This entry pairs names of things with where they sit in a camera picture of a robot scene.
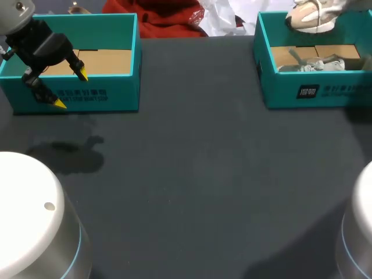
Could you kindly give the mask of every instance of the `cardboard box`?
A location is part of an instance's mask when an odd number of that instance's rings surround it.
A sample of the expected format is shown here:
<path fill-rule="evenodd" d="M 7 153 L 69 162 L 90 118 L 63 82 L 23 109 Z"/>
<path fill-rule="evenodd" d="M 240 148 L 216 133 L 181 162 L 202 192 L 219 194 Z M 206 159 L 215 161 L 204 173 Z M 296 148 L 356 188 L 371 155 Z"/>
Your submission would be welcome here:
<path fill-rule="evenodd" d="M 15 55 L 0 67 L 0 86 L 14 113 L 138 110 L 142 53 L 136 14 L 34 18 L 45 20 L 55 33 L 64 33 L 75 49 L 85 50 L 78 55 L 86 66 L 89 80 L 80 81 L 64 62 L 49 67 L 41 78 L 67 109 L 38 103 L 22 82 L 27 67 Z"/>
<path fill-rule="evenodd" d="M 74 53 L 76 56 L 79 56 L 79 51 L 74 49 Z M 63 62 L 54 65 L 49 66 L 44 72 L 41 73 L 40 76 L 59 76 L 59 75 L 72 75 L 74 74 L 74 71 L 70 68 L 69 63 L 64 60 Z"/>
<path fill-rule="evenodd" d="M 295 46 L 275 46 L 271 48 L 276 67 L 284 65 L 298 65 L 297 60 L 289 53 L 289 49 L 294 49 L 301 59 L 317 57 L 315 47 L 295 47 Z"/>
<path fill-rule="evenodd" d="M 80 51 L 79 59 L 88 74 L 129 74 L 132 52 L 130 50 Z"/>
<path fill-rule="evenodd" d="M 319 57 L 328 57 L 336 54 L 342 58 L 359 59 L 359 53 L 354 45 L 316 45 Z"/>
<path fill-rule="evenodd" d="M 257 18 L 253 53 L 268 108 L 309 108 L 332 106 L 372 106 L 372 71 L 278 72 L 272 48 L 313 47 L 318 56 L 335 54 L 359 60 L 372 53 L 370 11 L 349 11 L 326 33 L 291 31 L 286 12 L 260 12 Z"/>

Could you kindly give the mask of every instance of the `silver metal cylinder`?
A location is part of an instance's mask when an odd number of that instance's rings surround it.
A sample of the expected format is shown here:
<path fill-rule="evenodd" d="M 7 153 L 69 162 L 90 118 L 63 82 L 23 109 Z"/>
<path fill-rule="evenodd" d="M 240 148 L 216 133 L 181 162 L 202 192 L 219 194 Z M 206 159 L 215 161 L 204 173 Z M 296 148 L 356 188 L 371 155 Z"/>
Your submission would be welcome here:
<path fill-rule="evenodd" d="M 0 152 L 0 278 L 88 279 L 88 235 L 56 176 L 41 162 Z"/>
<path fill-rule="evenodd" d="M 372 278 L 372 164 L 361 173 L 346 208 L 336 245 L 344 279 Z"/>
<path fill-rule="evenodd" d="M 0 0 L 0 35 L 19 31 L 31 20 L 34 12 L 32 0 Z"/>

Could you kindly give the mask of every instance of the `red cloth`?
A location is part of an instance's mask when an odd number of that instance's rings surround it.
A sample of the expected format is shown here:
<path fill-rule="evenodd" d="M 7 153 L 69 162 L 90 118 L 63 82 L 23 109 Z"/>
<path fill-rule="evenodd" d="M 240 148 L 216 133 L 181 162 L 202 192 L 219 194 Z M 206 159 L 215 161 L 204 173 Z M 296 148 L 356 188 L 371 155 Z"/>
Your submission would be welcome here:
<path fill-rule="evenodd" d="M 203 37 L 189 24 L 197 0 L 108 0 L 103 13 L 137 13 L 142 38 Z"/>

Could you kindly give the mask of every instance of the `robotic arm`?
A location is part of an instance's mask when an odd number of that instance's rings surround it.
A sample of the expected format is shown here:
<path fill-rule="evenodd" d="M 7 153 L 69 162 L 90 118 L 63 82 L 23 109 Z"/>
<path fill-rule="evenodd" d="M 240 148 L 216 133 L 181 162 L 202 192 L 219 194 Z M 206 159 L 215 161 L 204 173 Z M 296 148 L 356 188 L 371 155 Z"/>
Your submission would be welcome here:
<path fill-rule="evenodd" d="M 48 66 L 67 60 L 77 77 L 87 81 L 84 63 L 64 34 L 53 33 L 46 22 L 33 19 L 34 11 L 32 0 L 0 0 L 0 35 L 6 36 L 6 43 L 12 48 L 5 52 L 0 46 L 0 54 L 4 60 L 16 54 L 29 67 L 22 80 L 38 102 L 66 109 L 39 75 Z"/>

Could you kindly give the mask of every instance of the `teal box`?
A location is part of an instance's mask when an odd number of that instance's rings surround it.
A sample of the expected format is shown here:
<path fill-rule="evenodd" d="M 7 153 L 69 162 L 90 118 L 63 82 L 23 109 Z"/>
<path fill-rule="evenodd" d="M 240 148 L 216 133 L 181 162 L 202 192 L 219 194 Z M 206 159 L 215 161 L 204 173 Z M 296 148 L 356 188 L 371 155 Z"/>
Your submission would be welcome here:
<path fill-rule="evenodd" d="M 55 33 L 64 33 L 74 49 L 131 50 L 129 74 L 89 74 L 88 81 L 76 75 L 42 76 L 43 82 L 67 106 L 67 110 L 38 103 L 21 77 L 26 66 L 14 56 L 0 67 L 0 86 L 15 114 L 111 112 L 138 110 L 140 97 L 141 40 L 136 14 L 47 15 L 45 20 Z"/>
<path fill-rule="evenodd" d="M 372 14 L 347 12 L 327 33 L 291 31 L 284 24 L 286 12 L 260 12 L 253 53 L 268 108 L 372 106 L 372 71 L 312 71 L 279 73 L 271 47 L 355 45 L 360 57 L 372 54 Z"/>

